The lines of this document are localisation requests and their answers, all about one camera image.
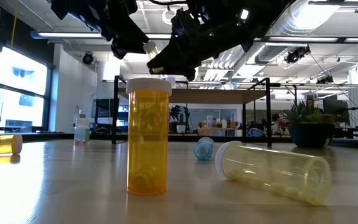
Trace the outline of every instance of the small clear bottle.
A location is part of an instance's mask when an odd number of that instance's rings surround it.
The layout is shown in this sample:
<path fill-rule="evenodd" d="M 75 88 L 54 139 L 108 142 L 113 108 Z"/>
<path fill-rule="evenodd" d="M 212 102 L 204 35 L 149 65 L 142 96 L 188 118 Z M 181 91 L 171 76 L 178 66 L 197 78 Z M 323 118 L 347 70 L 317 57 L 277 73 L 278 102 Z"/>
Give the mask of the small clear bottle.
<path fill-rule="evenodd" d="M 87 146 L 90 141 L 90 121 L 85 114 L 80 114 L 75 121 L 74 145 Z"/>
<path fill-rule="evenodd" d="M 213 153 L 214 141 L 208 137 L 198 140 L 194 148 L 194 155 L 199 161 L 208 161 Z"/>
<path fill-rule="evenodd" d="M 212 121 L 213 121 L 212 115 L 208 115 L 206 117 L 206 127 L 207 128 L 212 128 Z"/>
<path fill-rule="evenodd" d="M 321 205 L 331 191 L 331 169 L 325 159 L 227 142 L 216 153 L 223 177 Z"/>

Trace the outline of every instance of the wooden table surface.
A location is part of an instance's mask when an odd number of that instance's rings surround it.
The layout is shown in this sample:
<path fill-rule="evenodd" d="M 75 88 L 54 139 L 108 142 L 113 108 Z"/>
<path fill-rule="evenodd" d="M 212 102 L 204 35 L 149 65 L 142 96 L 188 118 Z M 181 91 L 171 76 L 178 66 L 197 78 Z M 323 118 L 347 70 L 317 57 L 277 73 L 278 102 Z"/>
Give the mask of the wooden table surface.
<path fill-rule="evenodd" d="M 20 156 L 0 156 L 0 223 L 358 224 L 358 149 L 273 145 L 328 160 L 333 189 L 326 205 L 315 207 L 224 180 L 213 161 L 196 161 L 194 146 L 171 142 L 167 192 L 137 196 L 126 192 L 126 143 L 24 144 Z"/>

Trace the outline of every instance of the monitor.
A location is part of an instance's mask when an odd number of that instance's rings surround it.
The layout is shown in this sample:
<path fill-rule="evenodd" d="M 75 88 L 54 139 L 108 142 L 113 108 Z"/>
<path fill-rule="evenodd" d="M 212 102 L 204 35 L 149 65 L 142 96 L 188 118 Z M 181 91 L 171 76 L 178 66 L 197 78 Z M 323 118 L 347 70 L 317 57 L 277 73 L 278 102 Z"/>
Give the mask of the monitor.
<path fill-rule="evenodd" d="M 112 118 L 114 99 L 97 99 L 92 102 L 91 117 L 96 115 L 96 109 L 98 110 L 98 118 Z"/>
<path fill-rule="evenodd" d="M 346 101 L 324 99 L 323 107 L 326 114 L 335 115 L 335 122 L 350 124 L 349 110 Z"/>

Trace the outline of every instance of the shelf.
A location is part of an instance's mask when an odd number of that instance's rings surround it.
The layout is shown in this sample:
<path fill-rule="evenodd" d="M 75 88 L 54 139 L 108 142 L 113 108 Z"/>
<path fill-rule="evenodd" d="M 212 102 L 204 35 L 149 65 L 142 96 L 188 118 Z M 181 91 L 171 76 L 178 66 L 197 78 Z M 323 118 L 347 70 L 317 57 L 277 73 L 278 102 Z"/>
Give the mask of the shelf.
<path fill-rule="evenodd" d="M 128 99 L 125 88 L 118 93 Z M 266 95 L 264 90 L 194 90 L 173 89 L 170 103 L 211 103 L 211 104 L 247 104 Z"/>
<path fill-rule="evenodd" d="M 198 130 L 226 130 L 226 131 L 235 131 L 239 130 L 237 128 L 198 128 Z"/>

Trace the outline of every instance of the white bottle cap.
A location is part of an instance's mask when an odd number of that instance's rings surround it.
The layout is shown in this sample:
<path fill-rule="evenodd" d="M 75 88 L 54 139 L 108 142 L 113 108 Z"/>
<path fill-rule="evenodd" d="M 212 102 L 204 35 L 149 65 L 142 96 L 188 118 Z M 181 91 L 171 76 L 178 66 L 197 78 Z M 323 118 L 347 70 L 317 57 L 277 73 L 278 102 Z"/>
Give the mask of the white bottle cap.
<path fill-rule="evenodd" d="M 13 135 L 13 142 L 12 142 L 12 153 L 13 154 L 20 154 L 22 152 L 23 147 L 23 137 L 21 134 Z"/>
<path fill-rule="evenodd" d="M 172 95 L 171 83 L 157 78 L 133 78 L 127 82 L 126 93 L 137 90 L 165 91 Z"/>
<path fill-rule="evenodd" d="M 216 170 L 222 177 L 224 177 L 226 179 L 228 179 L 228 177 L 224 174 L 223 166 L 222 166 L 223 155 L 226 152 L 226 149 L 228 149 L 229 147 L 236 147 L 236 146 L 242 146 L 242 142 L 240 142 L 240 141 L 226 142 L 218 149 L 218 152 L 216 153 L 216 156 L 215 156 Z"/>
<path fill-rule="evenodd" d="M 90 120 L 86 118 L 85 114 L 80 114 L 79 118 L 75 119 L 75 126 L 77 128 L 88 128 L 90 126 Z"/>

